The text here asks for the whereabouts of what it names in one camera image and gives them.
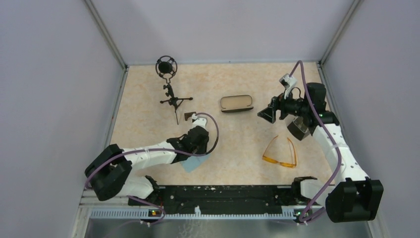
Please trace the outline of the light blue cleaning cloth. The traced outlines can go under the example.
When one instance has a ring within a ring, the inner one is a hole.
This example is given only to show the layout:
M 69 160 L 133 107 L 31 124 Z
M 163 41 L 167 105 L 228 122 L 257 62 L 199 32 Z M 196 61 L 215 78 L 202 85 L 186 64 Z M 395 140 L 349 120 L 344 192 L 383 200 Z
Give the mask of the light blue cleaning cloth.
M 185 172 L 190 173 L 197 169 L 203 162 L 209 158 L 210 154 L 205 156 L 191 156 L 187 160 L 180 162 Z

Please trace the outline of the black glasses case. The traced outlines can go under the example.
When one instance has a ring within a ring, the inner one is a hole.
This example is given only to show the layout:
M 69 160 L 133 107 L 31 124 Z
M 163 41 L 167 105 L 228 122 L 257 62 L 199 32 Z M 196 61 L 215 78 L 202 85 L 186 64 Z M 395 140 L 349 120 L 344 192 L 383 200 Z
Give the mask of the black glasses case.
M 250 95 L 225 96 L 220 99 L 221 112 L 235 113 L 249 111 L 254 108 Z

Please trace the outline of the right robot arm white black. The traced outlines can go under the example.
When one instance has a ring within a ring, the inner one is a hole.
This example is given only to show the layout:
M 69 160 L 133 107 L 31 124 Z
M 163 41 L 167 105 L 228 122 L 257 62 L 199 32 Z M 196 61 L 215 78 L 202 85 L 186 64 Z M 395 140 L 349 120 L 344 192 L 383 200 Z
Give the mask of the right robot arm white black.
M 343 138 L 339 120 L 326 109 L 326 88 L 321 83 L 306 83 L 304 97 L 294 98 L 291 83 L 283 84 L 285 90 L 273 97 L 268 107 L 258 116 L 270 123 L 295 116 L 287 128 L 298 140 L 312 136 L 321 147 L 332 170 L 327 182 L 314 178 L 297 178 L 290 197 L 305 209 L 298 223 L 309 223 L 326 213 L 334 223 L 372 221 L 376 218 L 384 188 L 380 180 L 371 179 L 360 167 Z

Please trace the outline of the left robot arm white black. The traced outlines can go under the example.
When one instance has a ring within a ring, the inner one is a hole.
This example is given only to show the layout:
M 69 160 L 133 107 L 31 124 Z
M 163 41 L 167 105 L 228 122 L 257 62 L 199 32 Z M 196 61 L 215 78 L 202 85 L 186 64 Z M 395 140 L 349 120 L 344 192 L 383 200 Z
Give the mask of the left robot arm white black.
M 99 201 L 127 196 L 153 205 L 159 197 L 157 182 L 151 176 L 140 178 L 135 173 L 205 155 L 208 141 L 209 132 L 202 126 L 194 126 L 180 137 L 153 146 L 123 149 L 117 144 L 109 145 L 85 169 L 85 187 L 93 190 Z

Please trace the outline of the orange sunglasses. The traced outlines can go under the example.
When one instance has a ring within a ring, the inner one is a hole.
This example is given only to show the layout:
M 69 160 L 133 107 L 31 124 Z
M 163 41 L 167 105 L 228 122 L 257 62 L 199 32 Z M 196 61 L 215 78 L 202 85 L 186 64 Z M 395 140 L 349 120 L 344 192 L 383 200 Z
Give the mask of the orange sunglasses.
M 275 136 L 267 145 L 262 155 L 262 160 L 278 164 L 286 168 L 296 168 L 297 166 L 297 151 L 292 140 L 287 137 L 287 142 L 278 139 Z

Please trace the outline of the small brown wooden block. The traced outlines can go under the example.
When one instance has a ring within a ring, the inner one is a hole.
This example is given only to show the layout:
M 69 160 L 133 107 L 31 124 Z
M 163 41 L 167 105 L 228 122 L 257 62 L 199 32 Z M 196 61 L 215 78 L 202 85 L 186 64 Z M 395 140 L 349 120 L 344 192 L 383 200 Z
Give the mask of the small brown wooden block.
M 189 118 L 191 118 L 195 114 L 196 114 L 196 112 L 184 113 L 184 120 L 187 121 Z

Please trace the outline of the black microphone on tripod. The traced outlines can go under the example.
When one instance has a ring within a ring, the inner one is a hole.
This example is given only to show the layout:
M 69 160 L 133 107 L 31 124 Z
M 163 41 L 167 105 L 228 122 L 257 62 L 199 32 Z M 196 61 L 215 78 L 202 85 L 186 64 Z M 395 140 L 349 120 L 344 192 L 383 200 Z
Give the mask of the black microphone on tripod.
M 188 100 L 192 101 L 193 97 L 189 98 L 179 98 L 176 97 L 173 91 L 173 87 L 171 85 L 171 79 L 176 75 L 178 70 L 178 65 L 175 59 L 171 56 L 162 56 L 158 58 L 155 64 L 155 71 L 157 75 L 165 80 L 165 84 L 163 85 L 163 90 L 166 90 L 165 95 L 167 97 L 166 100 L 161 100 L 160 103 L 168 103 L 170 106 L 174 108 L 176 123 L 179 125 L 179 119 L 177 110 L 181 106 L 181 104 Z

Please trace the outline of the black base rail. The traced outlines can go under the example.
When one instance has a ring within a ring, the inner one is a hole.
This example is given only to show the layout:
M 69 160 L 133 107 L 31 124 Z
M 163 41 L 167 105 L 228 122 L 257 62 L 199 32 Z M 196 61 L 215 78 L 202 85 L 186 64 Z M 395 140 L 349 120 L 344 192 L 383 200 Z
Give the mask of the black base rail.
M 299 196 L 290 185 L 167 185 L 146 201 L 168 215 L 192 214 L 196 207 L 204 215 L 262 215 L 306 206 L 310 199 Z

